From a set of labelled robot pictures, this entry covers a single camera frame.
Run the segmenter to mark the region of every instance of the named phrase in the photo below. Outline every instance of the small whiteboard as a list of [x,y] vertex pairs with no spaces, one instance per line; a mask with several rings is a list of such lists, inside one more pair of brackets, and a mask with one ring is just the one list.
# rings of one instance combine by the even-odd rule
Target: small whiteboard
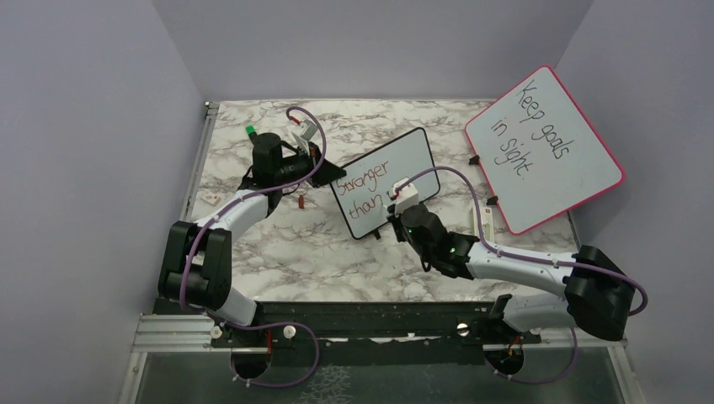
[[625,177],[548,66],[469,121],[466,136],[514,234],[582,204]]
[[[387,191],[395,182],[434,166],[426,131],[417,128],[343,166],[347,176],[330,184],[352,237],[360,239],[386,224]],[[419,200],[441,189],[436,173],[413,182]]]

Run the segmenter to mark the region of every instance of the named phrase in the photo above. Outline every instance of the white wall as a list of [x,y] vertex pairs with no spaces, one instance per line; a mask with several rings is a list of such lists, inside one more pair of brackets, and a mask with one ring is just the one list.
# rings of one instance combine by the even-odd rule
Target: white wall
[[557,72],[627,180],[575,211],[651,295],[630,319],[649,402],[714,396],[714,2],[596,0]]
[[496,97],[592,0],[153,0],[211,100]]
[[116,401],[202,117],[149,0],[0,4],[0,401]]

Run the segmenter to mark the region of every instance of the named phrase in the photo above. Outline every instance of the marble tabletop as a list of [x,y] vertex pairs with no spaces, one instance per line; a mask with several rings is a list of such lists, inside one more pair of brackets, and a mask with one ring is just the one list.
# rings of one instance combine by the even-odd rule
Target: marble tabletop
[[[479,203],[491,195],[480,168],[468,165],[473,156],[464,126],[490,104],[484,100],[319,99],[224,102],[218,112],[201,174],[193,220],[209,215],[235,192],[251,165],[251,144],[245,127],[270,131],[292,141],[285,109],[300,105],[317,116],[328,135],[327,159],[343,165],[416,127],[426,129],[436,165],[462,171],[475,185]],[[469,233],[473,201],[464,183],[440,174],[441,190],[426,202],[450,231]],[[206,192],[221,202],[200,200]],[[304,195],[305,209],[298,209]],[[511,234],[495,212],[496,242],[538,251],[575,251],[570,222],[561,215],[518,236]],[[349,234],[329,187],[304,183],[286,196],[267,219],[233,244],[232,285],[260,300],[301,301],[453,301],[493,300],[537,290],[494,280],[450,279],[437,271],[425,273],[407,243],[397,243],[384,227],[381,240],[355,240]]]

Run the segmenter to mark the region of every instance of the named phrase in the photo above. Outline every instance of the purple cable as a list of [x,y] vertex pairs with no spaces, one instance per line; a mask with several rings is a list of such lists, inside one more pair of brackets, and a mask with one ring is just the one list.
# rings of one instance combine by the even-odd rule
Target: purple cable
[[312,338],[312,341],[315,343],[315,360],[312,361],[312,367],[299,379],[295,379],[293,381],[289,381],[287,383],[267,383],[264,381],[253,381],[250,379],[243,379],[238,372],[236,371],[236,365],[233,363],[233,359],[231,359],[231,370],[233,371],[233,374],[236,376],[236,378],[240,381],[244,381],[250,385],[260,385],[262,387],[274,387],[274,388],[285,388],[285,387],[292,387],[293,385],[299,385],[303,381],[305,381],[308,377],[310,377],[313,373],[315,373],[315,370],[317,369],[317,363],[320,361],[320,344],[317,341],[317,336],[315,335],[315,332],[313,332],[310,327],[306,326],[305,324],[300,324],[299,322],[274,322],[272,324],[265,324],[263,326],[254,326],[254,327],[249,327],[249,326],[239,326],[234,322],[226,322],[231,327],[237,328],[239,330],[245,330],[245,331],[260,331],[260,330],[265,330],[268,328],[273,328],[273,327],[285,327],[285,326],[294,326],[294,327],[299,327],[302,328],[303,330],[307,331],[308,334],[310,334],[310,337]]
[[[478,224],[478,238],[481,239],[481,244],[483,244],[483,246],[484,246],[486,249],[488,249],[488,251],[490,251],[490,252],[492,252],[492,253],[497,253],[497,254],[498,254],[498,253],[499,253],[498,249],[497,249],[496,247],[492,246],[491,244],[488,244],[488,242],[486,241],[486,239],[483,237],[483,228],[482,228],[482,222],[481,222],[481,210],[478,209],[478,198],[477,198],[477,196],[476,196],[476,190],[473,188],[473,185],[471,184],[471,181],[469,181],[468,178],[466,178],[466,176],[465,176],[464,174],[462,174],[461,172],[459,172],[458,170],[456,170],[456,169],[454,169],[454,168],[451,168],[451,167],[445,167],[445,166],[436,166],[436,167],[428,168],[428,169],[422,171],[421,173],[419,173],[419,174],[417,174],[417,175],[411,177],[406,183],[403,183],[402,185],[400,185],[400,186],[396,189],[396,191],[399,192],[399,191],[401,191],[404,187],[406,187],[406,186],[409,185],[411,182],[413,182],[415,179],[417,179],[417,178],[419,178],[419,177],[421,177],[421,176],[423,176],[423,175],[425,175],[425,174],[431,173],[431,172],[433,172],[433,171],[438,171],[438,170],[450,171],[450,172],[452,172],[452,173],[458,175],[459,177],[461,177],[461,179],[464,180],[464,182],[466,183],[466,186],[467,186],[467,187],[469,188],[469,190],[471,191],[471,196],[472,196],[472,198],[473,198],[473,203],[474,203],[474,205],[476,205],[476,217],[477,217],[477,224]],[[527,261],[527,262],[529,262],[529,263],[544,263],[544,264],[546,264],[546,265],[553,265],[553,262],[552,262],[552,261],[547,260],[547,259],[544,259],[544,258],[528,257],[527,255],[520,255],[520,254],[515,254],[515,253],[512,253],[512,252],[505,252],[505,251],[501,251],[501,252],[500,252],[500,255],[502,255],[502,256],[504,256],[504,257],[508,257],[508,258],[519,259],[519,260],[521,260],[521,261]],[[645,291],[645,288],[642,287],[642,285],[639,284],[636,280],[634,280],[634,279],[632,279],[632,278],[630,278],[630,277],[627,277],[627,276],[625,276],[625,275],[623,275],[623,274],[618,274],[618,273],[616,273],[616,272],[611,272],[611,271],[609,271],[609,270],[607,270],[607,269],[600,268],[600,267],[596,267],[596,266],[594,266],[594,265],[589,265],[589,264],[586,264],[586,263],[570,263],[570,262],[565,262],[565,261],[557,261],[557,262],[555,262],[555,264],[558,265],[558,266],[561,266],[561,267],[582,268],[582,269],[587,269],[587,270],[589,270],[589,271],[597,272],[598,274],[608,275],[608,276],[610,276],[610,277],[612,277],[612,278],[619,279],[619,280],[621,280],[621,281],[623,281],[623,282],[626,282],[626,283],[628,283],[630,286],[632,286],[633,288],[637,289],[637,290],[640,292],[640,295],[642,296],[642,302],[640,302],[640,306],[638,306],[637,309],[635,309],[635,310],[633,310],[633,311],[630,311],[630,316],[634,316],[634,315],[636,315],[636,314],[638,314],[638,313],[641,313],[643,310],[645,310],[645,307],[647,307],[647,303],[649,302],[649,298],[647,297],[647,292]]]
[[516,383],[523,383],[524,385],[545,385],[548,383],[552,383],[554,381],[558,381],[562,378],[564,378],[567,375],[570,375],[571,372],[573,372],[573,369],[575,369],[575,364],[578,362],[578,357],[579,357],[579,352],[578,352],[578,337],[575,336],[575,329],[571,328],[570,333],[573,335],[573,356],[570,358],[570,363],[567,364],[567,368],[565,368],[564,371],[560,372],[560,374],[549,377],[547,379],[543,380],[532,380],[532,379],[523,379],[520,377],[516,376],[510,376],[509,375],[504,375],[503,373],[499,372],[496,370],[496,368],[493,367],[493,365],[490,362],[486,362],[488,366],[491,366],[491,369],[493,369],[493,372],[495,375],[503,377],[504,379],[508,381],[514,381]]
[[[325,155],[327,154],[327,151],[328,151],[328,138],[327,138],[327,135],[325,135],[325,130],[322,128],[322,125],[320,125],[320,121],[318,121],[317,118],[315,118],[315,115],[311,114],[310,111],[308,111],[307,109],[304,109],[302,107],[296,107],[296,106],[289,107],[285,111],[285,115],[287,115],[289,120],[292,120],[292,117],[290,116],[290,112],[292,112],[292,111],[300,111],[303,114],[307,115],[307,117],[310,118],[315,123],[315,126],[317,126],[317,129],[320,131],[320,136],[322,137],[322,155],[320,156],[320,159],[317,160],[317,164],[315,164],[315,167],[305,177],[297,179],[291,183],[287,183],[285,185],[279,185],[277,187],[272,187],[272,188],[260,189],[259,191],[255,191],[250,194],[247,194],[242,198],[233,200],[232,202],[226,204],[226,206],[224,206],[221,210],[218,211],[217,215],[219,216],[219,218],[221,216],[225,215],[226,212],[229,211],[233,206],[240,204],[245,199],[250,199],[250,198],[253,198],[258,195],[267,194],[270,192],[280,191],[282,189],[293,187],[299,183],[302,183],[303,181],[307,181],[310,177],[312,177],[312,175],[314,175],[317,172],[318,169],[320,169],[320,167],[322,166],[322,162],[325,161]],[[202,311],[195,310],[186,304],[186,284],[189,280],[189,272],[191,270],[191,263],[193,262],[194,257],[196,255],[196,250],[198,250],[200,240],[201,240],[201,238],[203,238],[205,232],[214,223],[216,223],[216,220],[213,217],[211,217],[203,225],[203,227],[201,227],[201,229],[199,230],[199,233],[196,235],[196,238],[194,239],[194,243],[191,245],[191,249],[189,250],[189,255],[186,257],[186,265],[184,266],[184,273],[181,276],[181,286],[178,290],[178,303],[181,305],[181,309],[184,311],[188,311],[191,313],[201,313],[202,312]],[[291,381],[288,383],[282,383],[282,384],[253,382],[254,385],[262,385],[265,387],[290,387],[292,385],[297,385],[297,384],[301,383],[303,380],[310,377],[317,369],[317,361],[320,359],[320,345],[319,345],[319,342],[317,341],[317,337],[315,336],[315,333],[310,329],[310,327],[308,327],[304,324],[300,324],[299,322],[276,322],[273,324],[265,324],[263,326],[254,326],[254,327],[240,326],[233,322],[226,322],[226,324],[230,325],[231,327],[235,327],[235,328],[238,328],[241,330],[246,330],[246,331],[258,331],[258,330],[264,330],[264,329],[272,328],[272,327],[281,327],[281,326],[290,325],[290,326],[299,327],[299,328],[306,330],[310,334],[310,336],[312,337],[312,340],[315,343],[315,361],[312,364],[312,367],[310,368],[310,370],[305,375],[303,375],[300,379],[294,380],[294,381]]]

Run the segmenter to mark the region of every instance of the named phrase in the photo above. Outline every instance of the purple wire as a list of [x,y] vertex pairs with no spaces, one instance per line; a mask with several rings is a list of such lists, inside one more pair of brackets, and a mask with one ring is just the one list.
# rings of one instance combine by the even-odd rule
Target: purple wire
[[[481,210],[478,209],[478,198],[477,198],[477,196],[476,196],[476,190],[473,188],[473,185],[471,184],[471,181],[469,181],[468,178],[466,178],[466,176],[465,176],[464,174],[462,174],[461,172],[459,172],[459,171],[456,170],[455,168],[445,167],[445,166],[436,166],[436,167],[432,167],[432,168],[427,168],[426,170],[422,171],[421,173],[419,173],[419,174],[417,174],[417,175],[411,177],[406,183],[403,183],[402,185],[400,185],[400,186],[396,189],[396,191],[399,192],[399,191],[401,191],[404,187],[406,187],[407,185],[409,185],[411,182],[413,182],[414,180],[416,180],[417,178],[419,178],[419,177],[421,177],[421,176],[423,176],[423,175],[425,175],[425,174],[431,173],[431,172],[433,172],[433,171],[438,171],[438,170],[450,171],[450,172],[452,172],[452,173],[458,175],[459,177],[461,177],[462,180],[464,180],[464,182],[466,183],[466,186],[467,186],[467,187],[469,188],[469,190],[471,191],[471,196],[472,196],[472,198],[473,198],[473,203],[474,203],[474,205],[476,205],[476,217],[477,217],[477,224],[478,224],[478,226],[477,226],[477,227],[478,227],[478,238],[481,239],[481,244],[483,244],[483,246],[484,246],[486,249],[488,249],[488,251],[490,251],[490,252],[492,252],[492,253],[497,253],[497,254],[498,254],[498,253],[499,253],[498,249],[497,249],[496,247],[492,246],[491,244],[488,244],[488,242],[486,241],[486,239],[483,237],[483,228],[482,228],[482,222],[481,222]],[[529,263],[544,263],[544,264],[546,264],[546,265],[553,265],[553,262],[552,262],[551,260],[548,260],[548,259],[528,257],[527,255],[516,254],[516,253],[513,253],[513,252],[501,251],[501,252],[500,252],[500,255],[503,256],[503,257],[515,258],[515,259],[519,259],[519,260],[521,260],[521,261],[527,261],[527,262],[529,262]],[[566,262],[566,261],[557,261],[557,262],[555,262],[555,264],[556,264],[557,266],[560,266],[560,267],[582,268],[582,269],[587,269],[587,270],[589,270],[589,271],[597,272],[598,274],[604,274],[604,275],[610,276],[610,277],[612,277],[612,278],[619,279],[619,280],[621,280],[621,281],[623,281],[623,282],[626,282],[626,283],[628,283],[629,285],[631,285],[633,288],[637,289],[637,290],[640,292],[640,295],[642,296],[642,301],[640,302],[640,306],[638,306],[635,310],[630,311],[630,316],[634,316],[634,315],[636,315],[636,314],[638,314],[638,313],[641,313],[643,310],[645,310],[645,307],[647,307],[647,303],[649,302],[649,298],[647,297],[647,291],[645,291],[645,288],[644,288],[641,284],[639,284],[636,280],[634,280],[634,279],[632,279],[632,278],[630,278],[630,277],[627,277],[627,276],[625,276],[625,275],[623,275],[623,274],[618,274],[617,272],[611,272],[611,271],[609,271],[609,270],[607,270],[607,269],[600,268],[600,267],[596,267],[596,266],[594,266],[594,265],[589,265],[589,264],[586,264],[586,263],[571,263],[571,262]]]
[[547,379],[543,380],[532,380],[532,379],[524,379],[521,377],[516,377],[516,376],[510,376],[509,375],[504,375],[503,373],[499,372],[496,370],[496,368],[493,367],[493,365],[486,361],[488,366],[491,366],[491,369],[494,370],[495,375],[503,377],[504,379],[507,379],[508,381],[514,381],[516,383],[523,383],[524,385],[546,385],[548,383],[552,383],[554,381],[558,381],[562,378],[564,378],[567,375],[570,375],[571,372],[573,372],[573,369],[575,369],[575,364],[578,362],[578,357],[580,356],[580,353],[578,352],[578,337],[575,336],[575,329],[571,328],[570,333],[573,335],[573,356],[570,357],[570,363],[567,364],[567,368],[565,368],[560,374],[549,377]]
[[[317,129],[320,131],[320,137],[322,137],[322,154],[321,154],[319,160],[317,160],[317,164],[315,164],[315,167],[305,177],[297,179],[291,183],[287,183],[285,185],[279,185],[276,187],[266,188],[266,189],[260,189],[259,191],[252,192],[250,194],[243,196],[242,198],[235,199],[235,200],[229,202],[228,204],[226,204],[226,206],[224,206],[221,210],[218,211],[217,215],[219,216],[219,218],[221,216],[225,215],[226,212],[228,212],[233,206],[240,204],[245,199],[250,199],[250,198],[253,198],[258,195],[267,194],[270,192],[280,191],[282,189],[293,187],[299,183],[302,183],[303,181],[307,181],[310,177],[312,177],[312,175],[314,175],[317,172],[318,169],[320,169],[320,167],[322,166],[322,162],[325,161],[325,155],[327,154],[327,151],[328,151],[328,138],[327,138],[327,135],[325,135],[325,130],[322,128],[322,125],[320,125],[320,121],[317,120],[315,115],[311,114],[310,111],[308,111],[307,109],[304,109],[302,107],[297,107],[297,106],[289,107],[285,111],[285,115],[287,115],[289,120],[292,120],[292,118],[290,116],[290,112],[292,112],[292,111],[300,111],[303,114],[307,115],[307,117],[310,118],[315,123],[315,126],[317,126]],[[213,217],[211,217],[203,225],[203,227],[201,227],[201,229],[199,230],[199,233],[196,235],[196,238],[194,239],[194,243],[191,245],[191,249],[189,250],[189,255],[186,257],[186,265],[184,266],[184,273],[181,275],[181,286],[178,290],[178,303],[181,305],[181,309],[184,311],[188,311],[188,312],[192,312],[192,313],[201,313],[202,312],[202,311],[195,310],[186,304],[186,284],[188,283],[188,280],[189,280],[191,263],[194,260],[196,251],[198,250],[200,240],[201,240],[201,238],[203,238],[205,232],[214,223],[216,223],[216,220]],[[253,326],[253,327],[241,326],[234,322],[226,322],[226,324],[230,325],[231,327],[235,327],[237,329],[245,330],[245,331],[258,331],[258,330],[264,330],[267,328],[282,327],[282,326],[288,326],[288,325],[294,326],[294,327],[299,327],[299,328],[302,328],[305,331],[307,331],[310,334],[310,337],[312,337],[312,341],[315,343],[315,361],[313,362],[310,370],[308,370],[307,373],[305,373],[300,379],[293,380],[288,383],[281,383],[281,384],[263,383],[263,382],[254,381],[254,382],[252,382],[254,385],[261,385],[261,386],[265,386],[265,387],[290,387],[292,385],[297,385],[297,384],[301,383],[302,381],[304,381],[305,379],[310,377],[317,369],[317,362],[320,359],[320,345],[319,345],[319,342],[317,341],[317,336],[315,336],[315,333],[310,329],[310,327],[306,326],[305,324],[300,324],[299,322],[276,322],[276,323],[272,323],[272,324],[265,324],[263,326]],[[242,381],[248,382],[247,380],[241,378],[240,376],[238,376],[238,378]]]
[[260,331],[260,330],[265,330],[268,328],[274,328],[274,327],[285,327],[285,326],[294,326],[294,327],[299,327],[302,328],[303,330],[307,331],[308,334],[310,334],[310,337],[312,338],[312,341],[315,343],[315,360],[312,361],[312,367],[299,379],[295,379],[293,381],[289,381],[287,383],[267,383],[264,381],[253,381],[250,379],[243,379],[238,372],[236,371],[236,366],[233,362],[233,359],[231,359],[231,370],[233,371],[233,374],[238,378],[240,381],[244,381],[248,383],[249,385],[260,385],[262,387],[274,387],[274,388],[285,388],[285,387],[292,387],[293,385],[299,385],[303,381],[305,381],[308,377],[310,377],[313,373],[315,373],[315,370],[317,370],[317,363],[320,361],[320,344],[317,341],[317,336],[315,335],[315,332],[310,329],[310,327],[306,326],[305,324],[300,324],[299,322],[274,322],[272,324],[265,324],[263,326],[240,326],[234,322],[226,322],[231,327],[237,328],[239,330],[245,330],[245,331]]

